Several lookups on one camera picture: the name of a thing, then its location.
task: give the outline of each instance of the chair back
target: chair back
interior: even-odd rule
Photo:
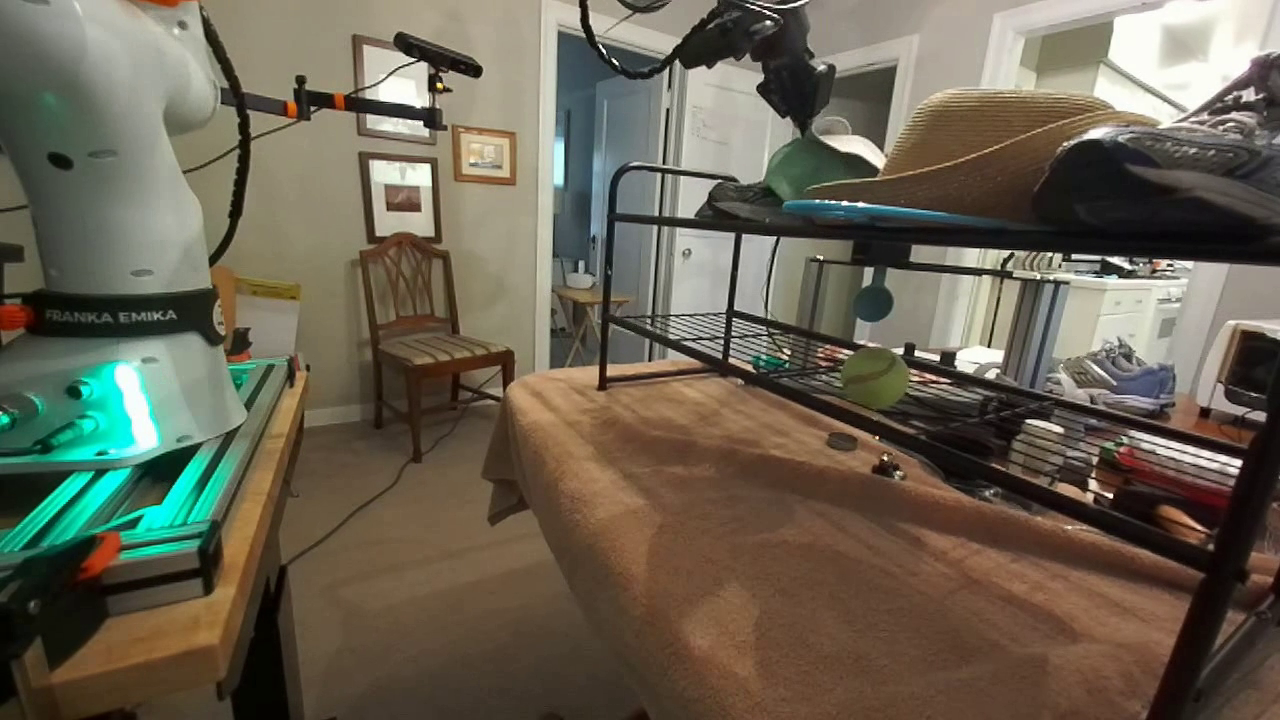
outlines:
[[[373,344],[402,332],[459,332],[447,248],[386,237],[360,250]]]

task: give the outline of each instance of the framed picture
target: framed picture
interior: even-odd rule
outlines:
[[[439,177],[428,154],[360,152],[362,237],[421,237],[439,245]]]
[[[515,184],[515,130],[453,126],[453,181],[459,184]]]
[[[411,105],[411,107],[431,105],[428,64],[407,61],[386,40],[351,37],[351,75],[356,75],[356,92],[369,101]],[[399,118],[399,114],[362,114],[360,113],[356,130],[385,136],[385,139],[407,139],[407,142],[431,142],[431,126],[424,126],[421,118]]]

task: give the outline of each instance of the brown blanket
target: brown blanket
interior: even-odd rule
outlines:
[[[543,371],[484,475],[531,505],[653,717],[1145,717],[1191,572],[941,485],[722,381]],[[906,478],[868,467],[891,451]]]

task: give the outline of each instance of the wooden chair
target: wooden chair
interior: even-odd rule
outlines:
[[[499,368],[505,388],[515,371],[510,347],[493,347],[459,332],[447,248],[417,237],[392,237],[360,250],[360,282],[373,338],[373,426],[385,426],[386,388],[385,375],[402,381],[402,417],[411,432],[411,459],[421,449],[424,388],[453,381],[453,403],[464,371]]]

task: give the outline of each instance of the black metal frame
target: black metal frame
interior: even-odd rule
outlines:
[[[1241,578],[1247,575],[1247,553],[1256,548],[1256,534],[1265,530],[1266,520],[1266,505],[1271,491],[1280,485],[1280,381],[1266,392],[1266,422],[1252,434],[1247,451],[1244,451],[1244,467],[1231,485],[1231,499],[1226,513],[1218,520],[1215,545],[1211,548],[1197,548],[1197,545],[1178,545],[1173,534],[1163,534],[1158,526],[1135,522],[1119,513],[1096,509],[1096,505],[1080,505],[1066,499],[1045,485],[1028,485],[1022,475],[975,459],[968,451],[955,451],[941,438],[929,438],[922,432],[881,417],[881,412],[860,412],[851,403],[837,403],[833,397],[807,388],[807,382],[788,382],[764,371],[753,371],[746,363],[730,361],[730,338],[739,322],[764,327],[764,332],[788,332],[788,335],[805,335],[805,338],[819,338],[819,344],[845,344],[849,338],[833,338],[819,332],[805,332],[791,322],[777,322],[768,317],[753,317],[753,313],[734,313],[734,282],[739,282],[739,245],[742,237],[807,237],[807,239],[854,239],[860,255],[868,255],[862,267],[906,267],[906,259],[882,259],[896,255],[898,245],[952,245],[952,248],[1061,248],[1061,250],[1107,250],[1107,255],[1178,255],[1178,259],[1226,259],[1226,265],[1280,265],[1280,237],[1271,239],[1244,239],[1244,245],[1218,245],[1218,239],[1188,239],[1188,237],[1066,237],[1066,233],[1047,233],[1047,226],[888,226],[888,222],[739,222],[739,218],[688,218],[688,215],[637,215],[637,211],[619,211],[619,184],[637,173],[649,177],[664,177],[664,181],[730,181],[722,173],[692,173],[692,167],[664,167],[664,162],[625,162],[616,167],[610,184],[607,184],[607,237],[602,237],[602,313],[600,313],[600,368],[597,368],[597,388],[607,388],[607,332],[625,327],[637,332],[653,344],[664,344],[678,355],[692,355],[722,375],[739,375],[746,382],[760,382],[777,397],[788,397],[805,408],[827,412],[845,422],[868,426],[876,434],[882,434],[888,445],[911,449],[930,456],[942,467],[959,467],[972,473],[981,478],[992,478],[995,487],[1009,487],[1032,505],[1056,509],[1071,520],[1096,522],[1129,545],[1138,545],[1155,554],[1168,554],[1174,562],[1188,562],[1197,572],[1204,572],[1188,614],[1178,625],[1178,634],[1173,645],[1173,655],[1163,665],[1158,689],[1151,697],[1151,717],[1163,720],[1178,720],[1178,717],[1197,717],[1208,698],[1211,689],[1218,689],[1236,660],[1252,648],[1252,638],[1275,625],[1275,586],[1280,575],[1271,578],[1266,594],[1260,599],[1256,612],[1247,612],[1244,625],[1236,625],[1223,634],[1226,612],[1231,612],[1231,594],[1241,586]],[[616,317],[610,313],[610,250],[616,250],[616,222],[653,222],[653,226],[694,226],[694,233],[730,233],[730,270],[728,270],[728,298],[722,298],[722,321],[715,317],[710,322],[719,322],[719,347],[694,347],[670,332],[660,332],[664,321],[637,321],[637,317]],[[1123,422],[1123,426],[1138,426],[1151,434],[1168,434],[1178,445],[1197,445],[1197,449],[1211,449],[1211,451],[1231,451],[1241,456],[1241,449],[1218,445],[1218,438],[1204,438],[1191,432],[1174,432],[1163,422],[1148,422],[1148,420],[1133,420],[1133,417],[1117,417],[1117,412],[1099,412],[1099,408],[1082,408],[1082,403],[1066,403],[1066,399],[1051,399],[1028,388],[1012,388],[1012,382],[995,382],[995,381],[975,381],[975,375],[959,375],[942,363],[929,363],[919,355],[906,350],[911,368],[935,371],[935,375],[952,375],[1001,397],[1019,397],[1028,403],[1047,403],[1047,408],[1066,408],[1080,417],[1099,417],[1107,422]]]

